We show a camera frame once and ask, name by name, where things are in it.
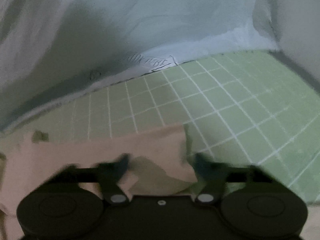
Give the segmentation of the pink long-sleeve shirt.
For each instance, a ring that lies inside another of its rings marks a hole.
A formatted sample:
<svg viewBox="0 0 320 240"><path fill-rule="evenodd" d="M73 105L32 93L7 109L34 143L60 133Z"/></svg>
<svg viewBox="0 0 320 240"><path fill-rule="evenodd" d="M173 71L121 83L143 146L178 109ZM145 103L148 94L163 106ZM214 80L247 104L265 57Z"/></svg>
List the pink long-sleeve shirt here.
<svg viewBox="0 0 320 240"><path fill-rule="evenodd" d="M88 168L130 155L130 169L120 188L131 197L189 194L196 175L187 161L181 125L117 138L83 142L36 142L29 134L5 157L1 179L1 239L23 236L16 217L19 202L64 166Z"/></svg>

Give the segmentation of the green grid bed sheet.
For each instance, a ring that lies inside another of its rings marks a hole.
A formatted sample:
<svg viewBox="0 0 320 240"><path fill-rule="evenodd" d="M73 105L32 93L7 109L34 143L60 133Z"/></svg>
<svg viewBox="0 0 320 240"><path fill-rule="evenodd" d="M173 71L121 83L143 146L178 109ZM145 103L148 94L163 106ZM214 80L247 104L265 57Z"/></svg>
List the green grid bed sheet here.
<svg viewBox="0 0 320 240"><path fill-rule="evenodd" d="M52 142L117 137L182 123L194 152L257 164L319 201L319 92L283 55L217 54L87 94L1 135L8 152L38 129Z"/></svg>

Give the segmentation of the light blue carrot-print quilt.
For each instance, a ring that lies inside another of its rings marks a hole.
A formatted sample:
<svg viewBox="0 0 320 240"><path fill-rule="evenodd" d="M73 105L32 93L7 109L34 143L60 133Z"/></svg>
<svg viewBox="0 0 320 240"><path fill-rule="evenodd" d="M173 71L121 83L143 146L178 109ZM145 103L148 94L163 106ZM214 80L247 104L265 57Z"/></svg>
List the light blue carrot-print quilt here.
<svg viewBox="0 0 320 240"><path fill-rule="evenodd" d="M1 131L154 70L278 48L270 0L1 0Z"/></svg>

